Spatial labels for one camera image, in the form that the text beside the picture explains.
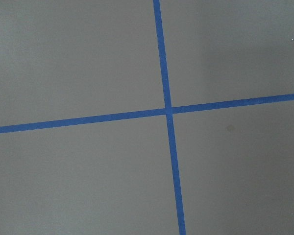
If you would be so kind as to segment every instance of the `blue line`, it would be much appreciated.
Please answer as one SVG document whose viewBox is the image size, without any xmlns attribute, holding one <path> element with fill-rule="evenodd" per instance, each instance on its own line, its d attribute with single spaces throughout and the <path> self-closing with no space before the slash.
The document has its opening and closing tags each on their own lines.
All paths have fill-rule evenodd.
<svg viewBox="0 0 294 235">
<path fill-rule="evenodd" d="M 131 118 L 144 118 L 144 117 L 152 117 L 152 116 L 158 116 L 158 115 L 165 115 L 165 109 L 143 110 L 143 111 L 135 111 L 135 112 L 128 112 L 128 113 L 108 114 L 108 115 L 92 116 L 92 117 L 79 117 L 79 118 L 71 118 L 71 119 L 64 119 L 64 120 L 35 122 L 35 123 L 11 125 L 11 126 L 0 126 L 0 134 L 8 133 L 8 132 L 46 129 L 46 128 L 53 128 L 53 127 L 61 127 L 61 126 L 81 125 L 81 124 L 95 123 L 95 122 L 115 121 L 115 120 L 131 119 Z"/>
<path fill-rule="evenodd" d="M 291 101 L 294 100 L 294 94 L 283 94 L 283 95 L 275 95 L 275 96 L 266 96 L 260 98 L 251 98 L 251 99 L 239 99 L 232 101 L 223 101 L 216 103 L 208 103 L 208 104 L 195 104 L 189 106 L 180 106 L 174 107 L 173 113 L 188 113 L 195 111 L 204 111 L 204 110 L 212 110 L 212 109 L 224 109 L 231 107 L 240 107 L 247 105 L 256 105 L 256 104 L 267 104 L 267 103 L 275 103 L 282 101 Z"/>
<path fill-rule="evenodd" d="M 175 133 L 174 133 L 169 76 L 168 76 L 168 67 L 167 67 L 167 60 L 166 60 L 166 49 L 165 49 L 165 41 L 163 36 L 161 9 L 160 9 L 159 0 L 153 0 L 153 9 L 155 14 L 156 32 L 157 32 L 157 38 L 158 38 L 160 69 L 161 69 L 162 87 L 163 87 L 163 95 L 164 95 L 165 109 L 166 109 L 167 128 L 168 128 L 170 155 L 171 155 L 171 166 L 172 166 L 172 174 L 173 174 L 173 185 L 174 185 L 175 203 L 176 203 L 176 211 L 177 211 L 177 221 L 178 221 L 180 235 L 185 235 L 186 230 L 185 230 L 185 221 L 184 221 L 183 201 L 182 201 L 180 174 L 178 169 L 178 159 L 177 159 Z"/>
</svg>

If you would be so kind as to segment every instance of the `vertical blue line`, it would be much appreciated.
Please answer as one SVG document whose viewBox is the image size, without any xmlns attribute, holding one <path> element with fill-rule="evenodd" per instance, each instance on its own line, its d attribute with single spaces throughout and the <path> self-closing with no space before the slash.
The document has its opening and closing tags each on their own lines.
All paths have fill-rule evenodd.
<svg viewBox="0 0 294 235">
<path fill-rule="evenodd" d="M 174 133 L 169 76 L 168 76 L 168 67 L 167 67 L 167 59 L 166 59 L 166 49 L 165 49 L 165 41 L 163 36 L 159 0 L 153 0 L 153 9 L 155 14 L 160 69 L 161 69 L 161 77 L 162 77 L 162 87 L 163 87 L 163 95 L 164 95 L 165 110 L 166 110 L 166 117 L 167 117 L 167 128 L 168 128 L 170 155 L 171 155 L 171 166 L 172 166 L 172 174 L 173 174 L 177 221 L 178 221 L 180 235 L 185 235 L 186 230 L 185 230 L 185 221 L 184 221 L 183 201 L 182 201 L 180 174 L 178 170 L 178 160 L 177 160 L 175 133 Z"/>
</svg>

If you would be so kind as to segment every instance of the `blue painted stripe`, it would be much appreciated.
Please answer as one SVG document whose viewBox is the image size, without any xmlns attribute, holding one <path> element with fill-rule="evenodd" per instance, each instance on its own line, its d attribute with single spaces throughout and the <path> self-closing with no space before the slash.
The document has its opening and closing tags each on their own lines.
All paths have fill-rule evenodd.
<svg viewBox="0 0 294 235">
<path fill-rule="evenodd" d="M 180 113 L 188 113 L 188 112 L 195 112 L 195 111 L 224 109 L 224 108 L 231 108 L 231 107 L 267 104 L 267 103 L 275 103 L 275 102 L 291 101 L 291 100 L 294 100 L 294 94 L 283 94 L 283 95 L 266 96 L 266 97 L 260 97 L 260 98 L 239 99 L 239 100 L 223 101 L 223 102 L 208 103 L 208 104 L 195 104 L 195 105 L 174 107 L 173 113 L 180 114 Z"/>
<path fill-rule="evenodd" d="M 165 108 L 166 108 L 167 128 L 168 128 L 170 155 L 171 155 L 171 166 L 172 166 L 172 174 L 173 174 L 173 185 L 174 185 L 174 193 L 175 193 L 176 212 L 177 212 L 177 222 L 178 222 L 180 235 L 185 235 L 186 230 L 185 230 L 185 221 L 184 221 L 183 201 L 182 201 L 180 175 L 178 170 L 178 159 L 177 159 L 177 151 L 176 151 L 174 124 L 173 124 L 169 75 L 168 75 L 166 49 L 165 49 L 165 41 L 163 36 L 161 9 L 160 9 L 159 0 L 153 0 L 153 9 L 155 14 L 160 69 L 161 69 L 161 77 L 162 77 L 162 87 L 163 87 L 163 95 L 164 95 Z"/>
<path fill-rule="evenodd" d="M 0 134 L 8 133 L 8 132 L 46 129 L 46 128 L 53 128 L 53 127 L 61 127 L 61 126 L 81 125 L 81 124 L 95 123 L 95 122 L 152 117 L 152 116 L 158 116 L 158 115 L 165 115 L 165 113 L 166 113 L 165 109 L 153 109 L 153 110 L 135 111 L 135 112 L 119 113 L 119 114 L 108 114 L 108 115 L 92 116 L 92 117 L 79 117 L 79 118 L 71 118 L 71 119 L 64 119 L 64 120 L 35 122 L 35 123 L 11 125 L 11 126 L 0 126 Z"/>
</svg>

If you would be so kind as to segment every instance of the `gray square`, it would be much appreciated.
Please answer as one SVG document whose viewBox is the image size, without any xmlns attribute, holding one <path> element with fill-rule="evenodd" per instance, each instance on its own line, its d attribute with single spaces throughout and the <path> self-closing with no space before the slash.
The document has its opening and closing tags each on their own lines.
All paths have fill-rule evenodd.
<svg viewBox="0 0 294 235">
<path fill-rule="evenodd" d="M 165 117 L 0 134 L 0 235 L 178 234 Z"/>
<path fill-rule="evenodd" d="M 294 0 L 162 0 L 174 106 L 294 93 Z"/>
<path fill-rule="evenodd" d="M 0 126 L 163 106 L 152 1 L 0 0 Z"/>
<path fill-rule="evenodd" d="M 174 121 L 188 235 L 294 235 L 294 101 Z"/>
</svg>

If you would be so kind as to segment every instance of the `gray floor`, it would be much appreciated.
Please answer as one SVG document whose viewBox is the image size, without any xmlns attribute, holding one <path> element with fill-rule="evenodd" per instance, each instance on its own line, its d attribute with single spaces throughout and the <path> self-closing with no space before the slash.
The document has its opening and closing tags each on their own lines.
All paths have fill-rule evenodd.
<svg viewBox="0 0 294 235">
<path fill-rule="evenodd" d="M 294 0 L 162 0 L 173 106 L 294 93 Z M 151 0 L 0 0 L 0 126 L 163 108 Z M 294 101 L 174 115 L 188 235 L 294 235 Z M 0 235 L 177 235 L 165 116 L 0 134 Z"/>
</svg>

